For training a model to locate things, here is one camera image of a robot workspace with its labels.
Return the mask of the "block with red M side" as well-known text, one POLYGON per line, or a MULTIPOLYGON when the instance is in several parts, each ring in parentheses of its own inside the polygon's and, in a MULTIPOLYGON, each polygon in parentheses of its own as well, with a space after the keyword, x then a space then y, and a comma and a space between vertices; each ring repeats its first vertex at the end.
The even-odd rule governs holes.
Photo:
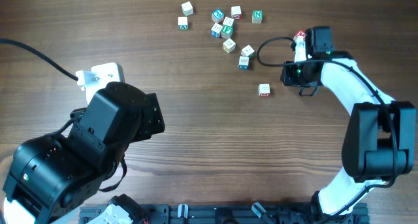
POLYGON ((260 97, 269 97, 271 95, 270 84, 259 84, 258 95, 260 97))

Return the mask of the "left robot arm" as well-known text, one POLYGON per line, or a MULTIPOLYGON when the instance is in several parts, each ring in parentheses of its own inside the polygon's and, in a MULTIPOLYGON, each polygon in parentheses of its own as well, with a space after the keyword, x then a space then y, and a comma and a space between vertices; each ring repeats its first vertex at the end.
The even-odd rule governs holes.
POLYGON ((3 186, 8 218, 18 223, 53 223, 102 188, 134 142, 162 133, 157 96, 124 82, 96 91, 88 106, 71 112, 59 130, 22 143, 3 186))

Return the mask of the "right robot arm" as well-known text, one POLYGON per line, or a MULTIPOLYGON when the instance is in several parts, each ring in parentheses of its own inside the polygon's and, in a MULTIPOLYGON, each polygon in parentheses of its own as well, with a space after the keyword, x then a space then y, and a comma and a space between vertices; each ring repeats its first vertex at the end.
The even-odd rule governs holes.
POLYGON ((299 31, 291 40, 293 61, 283 64, 281 81, 300 89, 323 86, 350 119, 342 145, 342 168, 316 191, 299 215, 306 223, 357 223, 359 201, 374 189, 387 189, 411 172, 415 157, 416 108, 379 90, 355 58, 336 51, 329 27, 299 31))

